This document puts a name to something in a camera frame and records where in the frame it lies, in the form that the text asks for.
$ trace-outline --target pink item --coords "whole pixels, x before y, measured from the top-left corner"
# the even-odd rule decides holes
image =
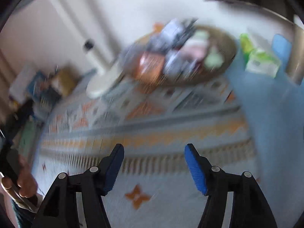
[[[202,45],[184,46],[179,50],[182,57],[203,60],[207,55],[207,48]]]

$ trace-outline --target wall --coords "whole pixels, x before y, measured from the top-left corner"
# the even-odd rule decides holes
[[[279,33],[292,40],[290,23],[263,10],[205,0],[65,0],[88,38],[110,61],[121,48],[151,31],[154,22],[198,17],[199,22],[221,27],[238,37],[247,27],[271,42]],[[50,0],[35,0],[11,16],[0,34],[0,48],[18,73],[33,62],[44,71],[71,62],[80,74],[90,70],[68,28]]]

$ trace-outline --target rug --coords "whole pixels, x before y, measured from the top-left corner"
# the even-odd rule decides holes
[[[188,143],[212,165],[235,174],[250,171],[258,179],[253,140],[223,76],[157,89],[124,78],[95,100],[85,94],[88,80],[57,105],[44,128],[33,172],[42,194],[60,172],[82,173],[117,143],[125,158],[113,190],[103,198],[114,228],[197,227],[206,197],[184,160]],[[229,195],[223,227],[229,226],[231,205]],[[85,227],[81,211],[79,217]]]

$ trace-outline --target human hand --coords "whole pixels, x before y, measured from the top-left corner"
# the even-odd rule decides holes
[[[37,182],[30,172],[30,168],[25,158],[19,155],[19,164],[21,170],[18,176],[17,184],[20,187],[19,195],[21,197],[30,198],[37,193]],[[12,197],[16,202],[20,201],[20,198],[12,190],[13,182],[8,177],[3,177],[1,179],[1,185],[3,189]]]

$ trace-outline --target blue gripper pad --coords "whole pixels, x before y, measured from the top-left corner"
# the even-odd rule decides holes
[[[201,191],[205,195],[208,190],[206,177],[189,145],[185,146],[184,155],[197,190]]]
[[[124,147],[121,144],[116,144],[112,153],[109,156],[104,157],[99,163],[98,168],[100,169],[100,173],[105,176],[103,187],[104,196],[113,189],[121,164],[124,160],[124,155]]]

